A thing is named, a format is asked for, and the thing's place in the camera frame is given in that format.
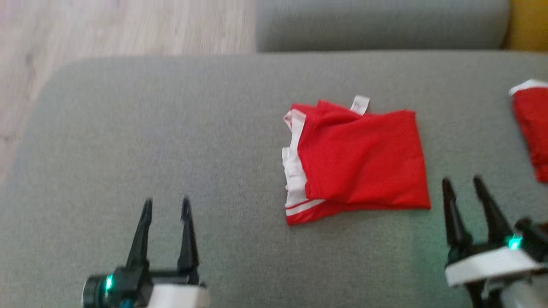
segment glowing light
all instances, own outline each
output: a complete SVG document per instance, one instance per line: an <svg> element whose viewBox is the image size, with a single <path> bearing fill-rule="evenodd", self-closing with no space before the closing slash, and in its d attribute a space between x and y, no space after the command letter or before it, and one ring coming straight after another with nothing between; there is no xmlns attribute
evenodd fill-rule
<svg viewBox="0 0 548 308"><path fill-rule="evenodd" d="M512 238L508 241L508 247L510 249L518 249L521 246L521 240L523 238L521 236L512 236Z"/></svg>
<svg viewBox="0 0 548 308"><path fill-rule="evenodd" d="M105 290L109 291L110 288L114 285L114 279L112 275L108 276L105 281Z"/></svg>

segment red garment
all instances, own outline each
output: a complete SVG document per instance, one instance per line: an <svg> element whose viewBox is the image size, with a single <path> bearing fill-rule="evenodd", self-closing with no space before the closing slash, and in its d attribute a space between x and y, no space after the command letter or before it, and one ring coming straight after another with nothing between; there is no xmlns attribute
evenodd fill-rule
<svg viewBox="0 0 548 308"><path fill-rule="evenodd" d="M295 206L305 210L288 212L288 224L360 209L430 209L413 111L361 116L326 101L293 108L306 114L298 155L306 198L318 204Z"/></svg>
<svg viewBox="0 0 548 308"><path fill-rule="evenodd" d="M548 182L548 87L518 89L512 106L529 146L536 179Z"/></svg>

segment gray ottoman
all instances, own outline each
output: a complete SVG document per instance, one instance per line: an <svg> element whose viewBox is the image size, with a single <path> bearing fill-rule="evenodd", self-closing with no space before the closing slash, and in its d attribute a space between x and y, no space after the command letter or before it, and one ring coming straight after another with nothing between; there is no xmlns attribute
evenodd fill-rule
<svg viewBox="0 0 548 308"><path fill-rule="evenodd" d="M495 49L509 0L258 0L261 52Z"/></svg>
<svg viewBox="0 0 548 308"><path fill-rule="evenodd" d="M193 205L212 307L461 308L447 287L441 180L486 238L472 176L510 221L548 219L508 89L548 56L384 52L81 62L48 82L0 192L0 307L78 307L91 273L125 262L146 197L149 258L174 267ZM282 117L295 101L417 112L430 211L285 220Z"/></svg>

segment gray fabric surface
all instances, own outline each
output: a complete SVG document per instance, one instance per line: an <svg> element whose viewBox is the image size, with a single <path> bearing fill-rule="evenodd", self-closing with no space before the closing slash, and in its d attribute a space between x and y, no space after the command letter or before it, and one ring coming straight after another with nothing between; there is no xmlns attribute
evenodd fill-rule
<svg viewBox="0 0 548 308"><path fill-rule="evenodd" d="M258 0L261 52L496 49L508 0Z"/></svg>
<svg viewBox="0 0 548 308"><path fill-rule="evenodd" d="M510 221L548 219L508 89L548 56L386 52L80 62L43 90L0 194L0 306L77 307L125 262L154 198L149 258L174 267L191 197L213 307L469 307L447 287L441 180L487 236L472 176ZM292 102L417 111L431 211L355 212L288 227L281 148Z"/></svg>

